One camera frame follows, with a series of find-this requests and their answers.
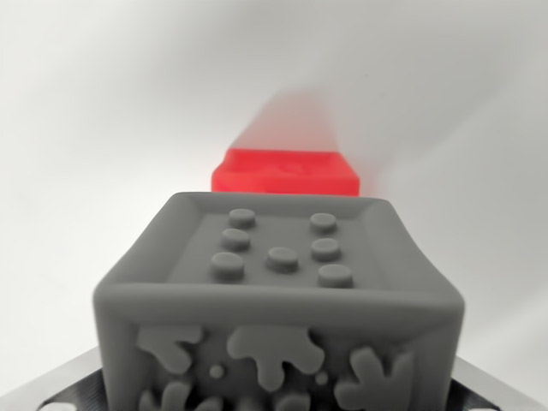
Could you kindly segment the black-tipped silver gripper left finger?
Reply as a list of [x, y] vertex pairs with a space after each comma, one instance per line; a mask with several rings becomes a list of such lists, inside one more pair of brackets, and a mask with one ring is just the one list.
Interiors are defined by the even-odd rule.
[[77, 410], [108, 410], [98, 347], [1, 397], [2, 410], [40, 410], [67, 402]]

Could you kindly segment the black-tipped silver gripper right finger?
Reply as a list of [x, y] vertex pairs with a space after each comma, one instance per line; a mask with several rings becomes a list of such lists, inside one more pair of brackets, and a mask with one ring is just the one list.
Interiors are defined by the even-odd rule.
[[546, 410], [487, 372], [457, 357], [453, 366], [449, 410]]

